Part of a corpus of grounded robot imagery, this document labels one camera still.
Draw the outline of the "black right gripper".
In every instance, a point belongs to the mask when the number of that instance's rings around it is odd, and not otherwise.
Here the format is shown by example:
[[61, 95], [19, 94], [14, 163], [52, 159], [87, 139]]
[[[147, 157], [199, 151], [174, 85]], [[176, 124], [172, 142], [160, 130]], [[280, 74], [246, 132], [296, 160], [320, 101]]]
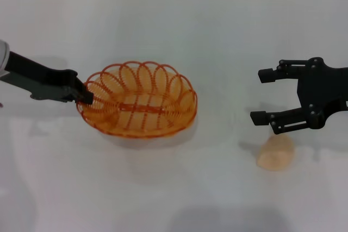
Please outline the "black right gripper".
[[270, 126], [274, 134], [321, 129], [333, 114], [347, 110], [347, 68], [333, 68], [323, 58], [280, 60], [275, 69], [258, 71], [261, 83], [297, 79], [301, 108], [281, 112], [252, 111], [256, 126]]

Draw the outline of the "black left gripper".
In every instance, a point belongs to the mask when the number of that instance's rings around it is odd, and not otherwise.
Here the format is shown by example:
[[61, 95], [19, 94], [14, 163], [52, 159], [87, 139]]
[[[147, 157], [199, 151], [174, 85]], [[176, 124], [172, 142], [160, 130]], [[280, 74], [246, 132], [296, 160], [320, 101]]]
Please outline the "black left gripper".
[[70, 69], [56, 70], [10, 51], [5, 64], [5, 82], [30, 92], [36, 100], [92, 104], [94, 94]]

